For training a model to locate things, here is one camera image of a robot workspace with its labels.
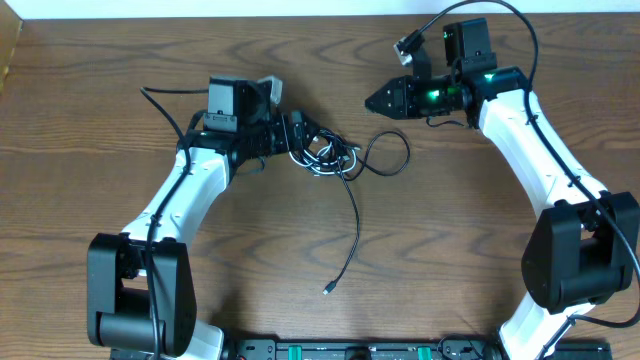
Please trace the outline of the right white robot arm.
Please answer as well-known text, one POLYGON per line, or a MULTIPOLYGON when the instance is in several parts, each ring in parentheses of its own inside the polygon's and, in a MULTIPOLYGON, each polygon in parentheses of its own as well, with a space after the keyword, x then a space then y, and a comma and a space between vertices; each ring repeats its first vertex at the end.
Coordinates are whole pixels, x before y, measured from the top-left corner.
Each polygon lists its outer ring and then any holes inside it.
POLYGON ((446 25, 443 40, 448 74, 433 74, 423 33, 415 30, 394 47, 410 73, 390 80, 365 106, 428 124, 461 111, 496 146, 525 190, 536 224, 521 259, 525 296, 482 355, 579 358, 561 338, 639 276, 638 202, 630 193, 611 193, 573 156, 544 115, 531 77, 498 65, 484 19, 446 25))

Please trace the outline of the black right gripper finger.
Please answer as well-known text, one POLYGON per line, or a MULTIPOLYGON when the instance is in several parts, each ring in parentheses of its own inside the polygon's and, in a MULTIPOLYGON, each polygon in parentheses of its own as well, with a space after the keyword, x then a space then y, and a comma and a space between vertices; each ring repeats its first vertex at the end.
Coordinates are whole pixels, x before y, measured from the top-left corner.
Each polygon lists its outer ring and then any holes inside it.
POLYGON ((404 108, 402 106, 395 107, 392 103, 374 103, 366 102, 365 108, 375 114, 390 118, 390 119, 404 119, 404 108))
POLYGON ((389 80, 366 100, 366 106, 403 106, 405 102, 405 78, 389 80))

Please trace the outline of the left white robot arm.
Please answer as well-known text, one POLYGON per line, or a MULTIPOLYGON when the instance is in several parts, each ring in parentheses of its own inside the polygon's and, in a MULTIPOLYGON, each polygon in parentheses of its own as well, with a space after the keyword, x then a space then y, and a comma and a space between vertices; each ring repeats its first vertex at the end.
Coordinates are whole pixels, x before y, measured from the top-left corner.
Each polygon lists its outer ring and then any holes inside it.
POLYGON ((87 336, 147 359, 224 359, 218 327, 197 318, 189 252, 216 198, 248 160, 307 148, 319 131, 304 113, 278 106, 283 83, 216 77, 207 107, 176 127, 175 162, 144 210, 87 252, 87 336))

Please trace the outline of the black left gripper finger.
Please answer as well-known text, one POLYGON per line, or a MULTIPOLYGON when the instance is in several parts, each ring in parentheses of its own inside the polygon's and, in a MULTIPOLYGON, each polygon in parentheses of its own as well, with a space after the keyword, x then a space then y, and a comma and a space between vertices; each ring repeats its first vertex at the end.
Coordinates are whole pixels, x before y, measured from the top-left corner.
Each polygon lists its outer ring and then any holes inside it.
POLYGON ((318 136, 318 131, 294 131, 290 139, 290 149, 292 151, 304 151, 307 149, 318 136))
POLYGON ((291 121, 295 135, 316 135, 318 133, 318 124, 302 111, 293 111, 291 121))

